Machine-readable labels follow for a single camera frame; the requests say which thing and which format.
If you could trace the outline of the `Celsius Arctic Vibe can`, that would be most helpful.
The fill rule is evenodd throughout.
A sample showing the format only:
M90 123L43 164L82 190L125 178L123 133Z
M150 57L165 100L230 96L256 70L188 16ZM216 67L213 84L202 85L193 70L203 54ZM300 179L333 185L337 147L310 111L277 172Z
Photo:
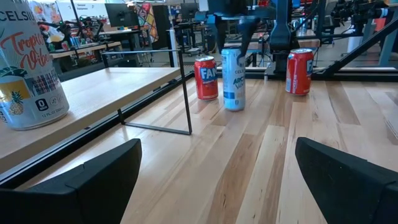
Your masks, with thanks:
M245 107L245 58L239 47L227 47L221 51L224 107L240 111Z

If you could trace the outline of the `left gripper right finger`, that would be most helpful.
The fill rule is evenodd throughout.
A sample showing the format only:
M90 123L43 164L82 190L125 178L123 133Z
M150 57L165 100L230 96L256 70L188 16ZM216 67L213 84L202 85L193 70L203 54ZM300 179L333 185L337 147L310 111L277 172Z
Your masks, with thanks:
M295 156L328 224L398 224L398 172L305 137Z

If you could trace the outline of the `black monitor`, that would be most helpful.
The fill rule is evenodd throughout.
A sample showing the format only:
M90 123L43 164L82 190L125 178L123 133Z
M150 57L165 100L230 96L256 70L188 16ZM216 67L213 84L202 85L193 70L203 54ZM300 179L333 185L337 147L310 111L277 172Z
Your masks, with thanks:
M140 28L137 9L125 3L106 3L106 11L111 27L133 27Z

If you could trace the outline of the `wooden workbench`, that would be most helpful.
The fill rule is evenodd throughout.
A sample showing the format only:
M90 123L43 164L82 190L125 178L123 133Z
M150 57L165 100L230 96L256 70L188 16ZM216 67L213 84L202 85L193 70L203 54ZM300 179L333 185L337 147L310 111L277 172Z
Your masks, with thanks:
M111 43L105 43L105 44L100 44L100 45L93 45L90 47L78 48L76 50L52 52L52 53L50 53L50 56L52 56L53 59L56 59L56 58L62 58L62 57L67 57L67 56L71 56L71 55L78 55L78 54L95 51L95 50L110 49L112 47L121 47L121 43L120 42L111 42Z

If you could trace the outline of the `colourful art poster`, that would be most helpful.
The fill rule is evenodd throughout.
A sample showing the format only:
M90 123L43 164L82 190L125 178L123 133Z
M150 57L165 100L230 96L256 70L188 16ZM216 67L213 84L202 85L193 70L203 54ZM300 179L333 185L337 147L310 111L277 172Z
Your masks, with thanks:
M141 36L146 44L153 44L159 39L155 21L154 10L149 2L136 2L134 7L137 11Z

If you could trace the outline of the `Celsius Tropical Vibe can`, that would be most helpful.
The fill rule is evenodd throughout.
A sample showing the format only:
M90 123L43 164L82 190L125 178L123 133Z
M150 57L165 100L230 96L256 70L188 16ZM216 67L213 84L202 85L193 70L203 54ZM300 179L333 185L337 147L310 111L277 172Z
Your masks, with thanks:
M69 110L27 0L0 0L0 120L15 130L62 119Z

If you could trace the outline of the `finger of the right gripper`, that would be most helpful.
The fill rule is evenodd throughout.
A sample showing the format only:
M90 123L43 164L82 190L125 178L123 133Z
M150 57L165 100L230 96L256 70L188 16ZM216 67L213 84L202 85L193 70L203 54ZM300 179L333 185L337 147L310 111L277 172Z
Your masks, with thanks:
M245 56L249 44L252 39L252 35L256 31L258 24L260 23L261 19L259 17L242 17L240 19L240 28L242 32L242 42L240 48L240 54L238 56L238 60Z
M218 47L218 52L221 53L221 51L224 48L225 44L225 38L226 38L226 31L227 31L227 22L222 20L222 18L216 18L215 20L215 31L216 31L216 42L217 42L217 47Z

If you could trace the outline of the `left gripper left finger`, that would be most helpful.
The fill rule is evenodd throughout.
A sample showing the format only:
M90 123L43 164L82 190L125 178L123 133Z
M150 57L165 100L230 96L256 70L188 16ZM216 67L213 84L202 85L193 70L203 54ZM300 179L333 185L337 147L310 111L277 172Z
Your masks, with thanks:
M120 224L141 158L132 139L28 189L0 189L0 224Z

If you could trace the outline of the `wooden shelf black metal legs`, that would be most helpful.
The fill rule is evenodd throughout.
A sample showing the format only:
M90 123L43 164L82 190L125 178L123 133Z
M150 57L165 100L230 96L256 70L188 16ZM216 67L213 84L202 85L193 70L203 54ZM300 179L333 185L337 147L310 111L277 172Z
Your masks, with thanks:
M0 174L182 74L177 67L110 67L63 82L70 109L62 119L27 131L0 121Z

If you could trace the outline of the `red Fanta can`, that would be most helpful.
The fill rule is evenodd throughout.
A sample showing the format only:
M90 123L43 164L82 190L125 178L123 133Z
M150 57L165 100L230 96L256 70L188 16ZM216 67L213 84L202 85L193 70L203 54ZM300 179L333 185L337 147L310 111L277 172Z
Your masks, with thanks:
M313 50L293 49L287 57L285 90L293 95L307 95L313 73Z
M218 77L213 56L200 57L194 63L197 97L200 100L214 100L218 97Z

